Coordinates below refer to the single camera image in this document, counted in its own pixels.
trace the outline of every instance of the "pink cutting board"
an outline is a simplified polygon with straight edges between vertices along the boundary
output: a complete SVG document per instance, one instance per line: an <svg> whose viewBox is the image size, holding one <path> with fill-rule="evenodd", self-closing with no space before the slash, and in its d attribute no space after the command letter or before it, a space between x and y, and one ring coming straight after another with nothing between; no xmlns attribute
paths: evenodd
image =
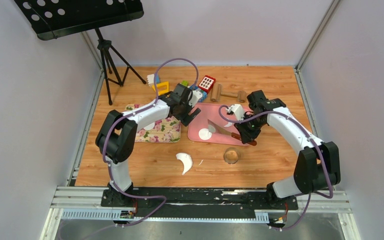
<svg viewBox="0 0 384 240"><path fill-rule="evenodd" d="M241 141L234 139L233 137L213 133L211 138L208 140L202 140L198 135L198 132L201 129L208 128L208 119L214 122L215 124L223 127L227 131L231 133L239 134L238 130L233 126L225 127L228 124L226 120L220 117L219 108L221 104L213 104L213 103L202 103L199 102L195 105L195 108L191 111L193 113L196 108L201 109L201 112L195 117L194 120L189 124L187 128L187 137L194 142L204 142L204 143L215 143L215 144L228 144L228 145L236 145L236 146L248 146L248 144L242 144ZM248 107L243 107L245 111L250 111ZM236 120L234 115L227 115L226 108L221 110L221 113L224 117L232 120Z"/></svg>

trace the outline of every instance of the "wooden toy hammer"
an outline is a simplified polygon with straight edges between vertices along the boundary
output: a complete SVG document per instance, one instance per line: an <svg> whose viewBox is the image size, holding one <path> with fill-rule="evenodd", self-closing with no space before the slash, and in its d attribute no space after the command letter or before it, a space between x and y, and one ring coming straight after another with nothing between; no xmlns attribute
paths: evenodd
<svg viewBox="0 0 384 240"><path fill-rule="evenodd" d="M220 96L224 97L230 97L230 98L236 98L236 100L240 103L245 103L247 100L247 93L245 91L238 91L235 92L223 92L222 91L223 86L221 84L217 85L217 87L212 88L211 92L211 102L219 102Z"/></svg>

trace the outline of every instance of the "black music stand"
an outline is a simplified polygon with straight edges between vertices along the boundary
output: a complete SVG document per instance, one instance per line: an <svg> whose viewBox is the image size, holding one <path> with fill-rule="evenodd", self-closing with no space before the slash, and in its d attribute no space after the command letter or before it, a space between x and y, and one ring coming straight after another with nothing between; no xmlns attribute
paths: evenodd
<svg viewBox="0 0 384 240"><path fill-rule="evenodd" d="M131 69L142 81L147 82L135 71L127 60L112 46L110 40L105 40L99 28L108 25L118 24L126 21L139 19L144 15L144 8L140 0L14 0L37 37L47 41L57 39L71 34L76 34L94 29L98 36L102 67L104 70L106 91L108 92L108 103L111 100L109 81L123 86L127 73ZM123 80L110 55L112 49L121 60L127 65ZM114 72L117 81L108 78Z"/></svg>

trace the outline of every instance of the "red toy block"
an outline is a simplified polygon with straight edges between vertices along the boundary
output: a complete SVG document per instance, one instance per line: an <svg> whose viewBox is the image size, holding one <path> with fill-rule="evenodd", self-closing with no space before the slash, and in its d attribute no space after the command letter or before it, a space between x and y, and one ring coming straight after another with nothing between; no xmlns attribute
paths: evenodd
<svg viewBox="0 0 384 240"><path fill-rule="evenodd" d="M210 90L213 88L215 83L216 83L215 78L205 75L204 78L201 80L201 82L198 84L198 88L202 89L204 92L208 94Z"/></svg>

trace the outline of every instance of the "wooden tabletop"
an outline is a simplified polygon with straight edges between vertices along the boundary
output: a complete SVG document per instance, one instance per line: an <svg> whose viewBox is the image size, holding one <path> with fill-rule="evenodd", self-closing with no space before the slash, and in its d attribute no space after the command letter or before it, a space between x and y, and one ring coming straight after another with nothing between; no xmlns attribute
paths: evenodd
<svg viewBox="0 0 384 240"><path fill-rule="evenodd" d="M156 67L135 67L139 74L153 74ZM120 74L125 68L118 68ZM216 78L224 91L246 91L248 94L263 90L269 99L279 98L294 117L308 130L310 124L297 80L288 66L201 66L199 80L204 75ZM195 70L191 66L163 67L159 72L162 82L169 81L170 90L183 80L191 84ZM95 145L95 138L109 111L123 112L128 104L147 104L155 98L155 92L144 85L130 71L123 87L110 83L113 105L108 105L105 84L99 96L87 143L81 160L76 186L106 186L109 182L107 165ZM237 104L235 98L222 96L220 104ZM264 126L256 139L257 146L239 146L241 159L227 164L223 154L229 145L192 142L188 128L181 127L177 143L136 142L129 158L129 172L136 187L265 187L268 183L293 174L297 156L286 140L272 127ZM179 152L188 153L192 168L182 175L183 164L176 159Z"/></svg>

